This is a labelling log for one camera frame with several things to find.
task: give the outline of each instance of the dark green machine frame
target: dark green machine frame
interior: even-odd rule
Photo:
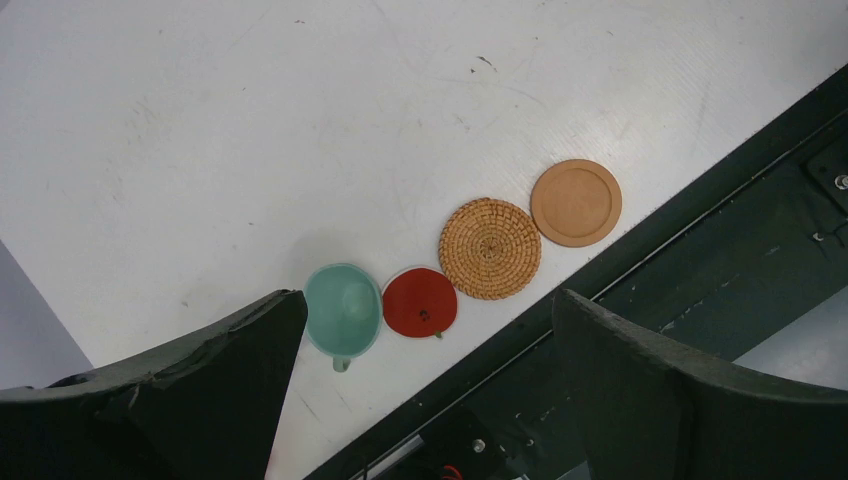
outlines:
[[[846,112],[848,67],[561,287],[723,359],[753,348],[848,285],[846,214],[806,171],[817,158],[848,166]],[[581,463],[555,368],[553,293],[307,478],[350,478],[460,408],[493,432],[515,472],[555,479]]]

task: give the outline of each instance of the red wire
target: red wire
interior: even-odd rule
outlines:
[[[450,473],[454,474],[454,476],[451,477],[448,475],[442,475],[442,480],[462,480],[462,474],[459,473],[459,470],[457,470],[456,467],[452,465],[445,465],[443,468],[445,470],[450,470]]]

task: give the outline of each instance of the scratch mark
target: scratch mark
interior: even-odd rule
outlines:
[[[140,106],[142,109],[144,109],[144,119],[145,120],[147,120],[147,115],[150,115],[153,118],[159,118],[159,115],[156,115],[155,113],[153,113],[153,110],[147,108],[147,105],[145,105],[141,102],[135,102],[135,103],[137,103],[138,106]]]
[[[374,8],[377,9],[377,12],[380,13],[380,17],[383,20],[383,24],[389,30],[389,33],[392,34],[392,39],[394,40],[395,48],[397,49],[398,55],[400,55],[401,60],[403,60],[403,63],[407,66],[407,68],[409,68],[413,72],[417,73],[418,75],[421,75],[422,73],[417,68],[412,66],[412,62],[410,62],[409,58],[406,56],[406,52],[403,50],[403,48],[400,45],[400,39],[397,36],[397,32],[392,27],[392,22],[389,20],[389,16],[386,15],[386,12],[385,12],[385,10],[383,10],[383,7],[381,7],[380,4],[377,3],[377,0],[371,0],[371,5],[373,5]]]
[[[489,121],[489,123],[487,123],[487,124],[483,125],[483,127],[482,127],[482,128],[477,129],[477,134],[474,136],[474,138],[479,137],[480,135],[482,135],[483,133],[485,133],[485,132],[486,132],[486,130],[488,130],[488,129],[492,126],[492,125],[494,125],[495,123],[497,123],[497,122],[498,122],[498,120],[500,120],[500,119],[501,119],[501,114],[502,114],[502,113],[503,113],[503,112],[498,113],[497,115],[495,115],[495,118],[493,118],[492,120],[490,120],[490,121]],[[470,130],[470,129],[471,129],[471,127],[468,127],[468,126],[466,126],[466,127],[465,127],[465,131],[466,131],[466,132],[467,132],[468,130]]]
[[[624,138],[624,134],[630,130],[630,126],[633,125],[633,119],[628,119],[627,122],[624,123],[624,128],[621,129],[621,132],[618,134],[618,139],[621,140]]]
[[[529,60],[529,58],[525,58],[525,59],[521,60],[521,62],[519,62],[518,65],[515,68],[512,69],[512,72],[509,74],[510,79],[512,79],[515,76],[515,72],[521,70],[521,67],[523,67],[524,64],[527,63],[527,60]]]
[[[694,155],[695,150],[698,148],[698,141],[701,139],[701,129],[704,127],[704,117],[707,114],[707,103],[710,99],[710,90],[712,90],[712,86],[713,82],[708,80],[704,87],[704,93],[701,95],[701,106],[698,107],[698,119],[695,123],[695,139],[692,141],[692,149],[689,152],[690,157]]]
[[[136,399],[138,399],[138,392],[139,390],[141,390],[141,385],[136,385],[134,390],[135,391],[133,392],[133,398],[130,399],[130,404],[129,406],[127,406],[127,409],[130,409],[133,407],[133,405],[135,405],[135,401]]]
[[[533,44],[533,51],[532,51],[532,53],[530,53],[530,61],[527,62],[527,73],[524,75],[525,79],[530,78],[530,72],[533,71],[533,62],[536,61],[536,52],[538,50],[539,50],[539,44],[534,43]]]
[[[268,12],[270,12],[272,8],[274,8],[274,4],[273,4],[273,3],[271,4],[271,6],[270,6],[270,7],[268,7],[268,9],[267,9],[267,10],[265,10],[265,13],[263,13],[262,15],[260,15],[260,16],[259,16],[259,18],[257,18],[257,19],[256,19],[256,21],[255,21],[255,22],[253,22],[253,23],[252,23],[252,24],[251,24],[251,25],[247,28],[247,30],[245,30],[245,31],[244,31],[244,33],[242,33],[242,34],[241,34],[241,36],[239,36],[239,38],[237,38],[237,39],[236,39],[233,43],[231,43],[231,44],[230,44],[230,48],[235,47],[235,46],[236,46],[236,45],[237,45],[237,44],[241,41],[241,39],[243,39],[245,36],[247,36],[247,34],[248,34],[248,33],[250,33],[250,31],[251,31],[251,30],[253,30],[253,29],[254,29],[257,25],[259,25],[259,24],[262,22],[262,19],[263,19],[263,18],[265,18],[265,15],[268,15]]]
[[[477,57],[477,59],[478,59],[478,60],[482,60],[483,62],[487,63],[490,67],[492,67],[492,70],[494,70],[494,71],[495,71],[495,73],[497,73],[498,69],[497,69],[497,68],[495,68],[495,66],[494,66],[494,65],[492,65],[492,62],[490,62],[490,61],[486,60],[486,57],[478,56],[478,57]]]
[[[541,420],[541,421],[543,421],[543,422],[544,422],[545,420],[547,420],[548,415],[550,415],[550,414],[551,414],[551,412],[553,412],[553,411],[555,411],[555,410],[556,410],[556,407],[551,407],[551,409],[550,409],[550,410],[548,410],[547,412],[543,413],[543,414],[542,414],[542,416],[541,416],[541,417],[539,417],[539,420]]]
[[[738,273],[737,273],[737,274],[734,274],[732,277],[730,277],[730,279],[729,279],[729,280],[727,280],[726,282],[722,283],[722,284],[721,284],[721,288],[724,288],[724,287],[726,287],[726,286],[730,285],[730,284],[731,284],[734,280],[736,280],[737,278],[739,278],[739,274],[738,274]]]
[[[380,103],[379,100],[377,101],[377,105],[379,105],[380,111],[382,112],[383,111],[383,105]],[[406,121],[406,118],[407,118],[408,115],[409,115],[409,102],[407,101],[407,102],[403,102],[403,105],[401,106],[401,117],[400,117],[401,121],[398,122],[399,125],[398,125],[397,132],[395,133],[395,139],[400,138],[400,135],[404,132],[404,130],[406,130],[406,127],[408,127],[410,125]]]
[[[315,420],[318,420],[318,423],[321,423],[321,419],[318,418],[318,415],[315,414],[315,410],[312,410],[312,407],[310,407],[309,404],[306,403],[306,400],[304,400],[303,397],[300,396],[300,393],[295,393],[297,393],[297,398],[299,398],[300,401],[303,402],[303,406],[306,407],[307,410],[309,410],[309,413],[311,413],[313,417],[315,417]]]
[[[344,399],[344,397],[342,396],[342,394],[341,394],[341,393],[339,393],[339,391],[338,391],[338,390],[336,390],[335,388],[333,388],[333,390],[335,390],[336,395],[338,395],[338,396],[339,396],[339,400],[341,400],[341,401],[342,401],[342,403],[344,403],[344,404],[345,404],[345,407],[347,407],[347,411],[348,411],[348,412],[350,412],[350,413],[353,413],[353,409],[351,409],[351,408],[350,408],[350,405],[348,405],[348,404],[347,404],[347,402],[345,401],[345,399]]]
[[[490,83],[490,82],[483,82],[483,81],[471,82],[471,81],[467,81],[467,80],[459,80],[459,79],[456,79],[456,78],[431,77],[429,75],[425,76],[425,78],[429,78],[430,80],[438,80],[440,82],[459,83],[459,84],[462,84],[462,85],[483,85],[483,86],[487,86],[487,87],[495,87],[495,88],[501,88],[501,89],[504,89],[504,90],[509,90],[510,92],[517,93],[517,94],[521,95],[522,97],[526,97],[526,98],[532,100],[533,102],[538,104],[540,107],[544,108],[545,110],[548,109],[548,107],[541,100],[539,100],[538,98],[534,97],[533,95],[525,92],[524,90],[520,90],[520,89],[515,88],[515,87],[510,87],[510,86],[507,86],[507,85],[501,85],[499,83]]]

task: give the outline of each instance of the red coaster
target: red coaster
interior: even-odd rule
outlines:
[[[456,309],[450,280],[429,268],[401,272],[383,290],[386,323],[406,337],[440,337],[456,320]]]

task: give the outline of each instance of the white tabletop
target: white tabletop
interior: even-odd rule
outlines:
[[[12,0],[0,238],[95,366],[315,268],[438,265],[448,216],[555,162],[618,178],[600,244],[543,242],[443,340],[346,374],[304,341],[270,479],[299,479],[848,62],[845,0]],[[478,57],[485,57],[491,65]]]

